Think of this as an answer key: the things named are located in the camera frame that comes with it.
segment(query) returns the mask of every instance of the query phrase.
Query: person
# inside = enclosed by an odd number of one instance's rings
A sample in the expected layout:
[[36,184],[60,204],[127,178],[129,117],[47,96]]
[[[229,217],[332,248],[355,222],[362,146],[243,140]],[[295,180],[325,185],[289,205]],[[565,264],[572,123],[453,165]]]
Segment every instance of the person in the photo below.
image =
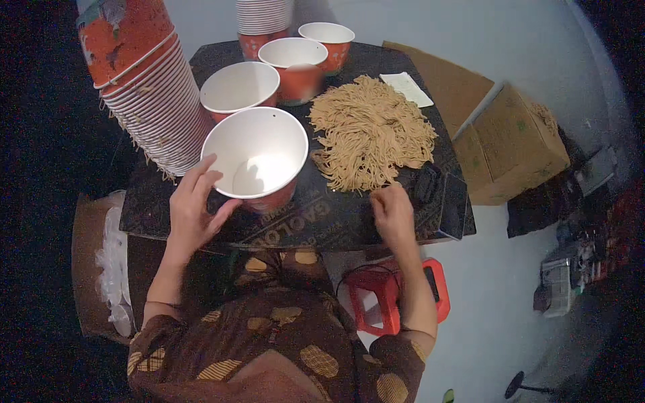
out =
[[377,229],[400,271],[401,331],[364,347],[314,253],[262,252],[235,272],[236,297],[195,322],[180,295],[193,253],[241,204],[215,215],[206,198],[223,176],[216,156],[190,170],[170,197],[170,236],[148,290],[127,374],[140,397],[166,402],[413,402],[437,337],[413,208],[401,185],[375,190]]

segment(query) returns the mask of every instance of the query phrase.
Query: red bowl stack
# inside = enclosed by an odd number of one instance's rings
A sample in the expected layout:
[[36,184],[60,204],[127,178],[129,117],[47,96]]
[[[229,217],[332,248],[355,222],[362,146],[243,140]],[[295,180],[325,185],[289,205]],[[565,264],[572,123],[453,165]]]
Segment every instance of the red bowl stack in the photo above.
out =
[[111,115],[164,173],[183,176],[199,162],[213,122],[163,1],[97,0],[76,27]]
[[235,0],[235,10],[246,61],[258,61],[257,52],[264,44],[289,36],[293,0]]

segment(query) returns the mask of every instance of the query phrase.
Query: red stool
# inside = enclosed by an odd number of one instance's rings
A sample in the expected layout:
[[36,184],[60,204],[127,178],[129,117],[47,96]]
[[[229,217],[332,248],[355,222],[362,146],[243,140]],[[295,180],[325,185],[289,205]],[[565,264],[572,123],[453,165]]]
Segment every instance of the red stool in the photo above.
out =
[[[435,294],[437,322],[441,323],[450,312],[450,299],[448,298],[443,266],[432,258],[424,261],[422,266],[433,289],[433,294]],[[349,288],[358,330],[366,331],[375,336],[395,335],[399,332],[401,329],[401,316],[397,307],[397,299],[399,298],[401,272],[396,260],[386,260],[382,263],[368,266],[364,270],[350,273],[344,281]],[[383,319],[383,329],[365,323],[365,311],[357,294],[358,288],[372,291],[376,295]]]

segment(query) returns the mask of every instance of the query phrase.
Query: right hand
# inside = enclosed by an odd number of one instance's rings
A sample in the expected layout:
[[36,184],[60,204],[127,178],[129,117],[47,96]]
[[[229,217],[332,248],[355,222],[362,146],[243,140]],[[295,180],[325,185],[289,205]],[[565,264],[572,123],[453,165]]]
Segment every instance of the right hand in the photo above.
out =
[[394,252],[417,247],[414,233],[414,209],[401,184],[377,189],[370,195],[374,221],[381,238]]
[[206,210],[206,199],[222,173],[209,171],[217,156],[209,155],[181,179],[170,197],[170,235],[166,252],[187,263],[195,251],[219,232],[242,200],[231,199],[215,215]]

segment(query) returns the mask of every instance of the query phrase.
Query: black phone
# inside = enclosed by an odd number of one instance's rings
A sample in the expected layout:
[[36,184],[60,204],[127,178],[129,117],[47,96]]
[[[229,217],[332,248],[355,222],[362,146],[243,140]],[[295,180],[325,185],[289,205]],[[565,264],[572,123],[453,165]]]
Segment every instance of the black phone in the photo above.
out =
[[468,187],[466,183],[452,173],[447,173],[438,232],[452,239],[461,240],[464,236],[467,204]]

